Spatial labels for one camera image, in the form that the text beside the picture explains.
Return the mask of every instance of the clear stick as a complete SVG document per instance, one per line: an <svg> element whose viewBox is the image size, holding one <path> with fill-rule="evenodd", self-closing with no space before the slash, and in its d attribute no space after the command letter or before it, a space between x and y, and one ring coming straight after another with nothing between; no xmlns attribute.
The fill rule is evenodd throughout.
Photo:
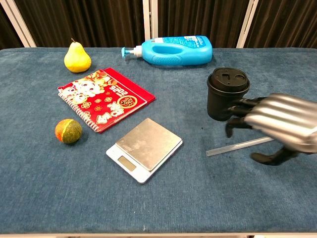
<svg viewBox="0 0 317 238"><path fill-rule="evenodd" d="M224 146L221 148L208 150L208 151L206 151L206 155L212 156L212 155L217 155L217 154L221 154L221 153L226 153L229 151L239 150L239 149L249 147L249 146L262 144L262 143L269 142L272 140L273 140L272 138L266 136L266 137L262 137L262 138L255 139L255 140L249 140L249 141L234 144L234 145L228 145L228 146Z"/></svg>

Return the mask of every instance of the tennis ball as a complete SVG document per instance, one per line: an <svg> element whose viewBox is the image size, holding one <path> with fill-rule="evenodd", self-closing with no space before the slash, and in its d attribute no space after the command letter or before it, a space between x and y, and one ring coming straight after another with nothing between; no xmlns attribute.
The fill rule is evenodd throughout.
<svg viewBox="0 0 317 238"><path fill-rule="evenodd" d="M61 120L55 127L55 135L58 140L66 144L77 141L82 134L81 125L73 119Z"/></svg>

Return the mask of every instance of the spiral binding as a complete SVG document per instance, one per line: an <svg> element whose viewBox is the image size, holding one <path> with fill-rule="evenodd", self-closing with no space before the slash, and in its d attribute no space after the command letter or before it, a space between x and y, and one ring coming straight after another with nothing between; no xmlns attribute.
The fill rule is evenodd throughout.
<svg viewBox="0 0 317 238"><path fill-rule="evenodd" d="M66 98L60 92L58 94L71 108L75 113L82 119L84 122L92 129L94 132L98 132L99 126L97 126L80 108L77 104L72 103L72 100Z"/></svg>

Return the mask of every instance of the cup lid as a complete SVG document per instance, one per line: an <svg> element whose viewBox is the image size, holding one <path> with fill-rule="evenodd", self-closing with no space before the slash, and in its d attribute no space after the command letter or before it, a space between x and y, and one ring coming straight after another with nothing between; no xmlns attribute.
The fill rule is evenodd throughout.
<svg viewBox="0 0 317 238"><path fill-rule="evenodd" d="M211 85L223 92L238 93L249 87L244 72L235 68L216 68L211 76Z"/></svg>

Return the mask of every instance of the black cup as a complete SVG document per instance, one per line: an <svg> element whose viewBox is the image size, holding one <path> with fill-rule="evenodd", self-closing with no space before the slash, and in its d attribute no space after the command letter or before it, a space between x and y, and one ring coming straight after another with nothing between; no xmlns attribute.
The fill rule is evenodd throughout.
<svg viewBox="0 0 317 238"><path fill-rule="evenodd" d="M244 72L235 68L216 68L207 80L208 115L219 121L228 120L232 113L228 110L233 101L241 99L250 88Z"/></svg>

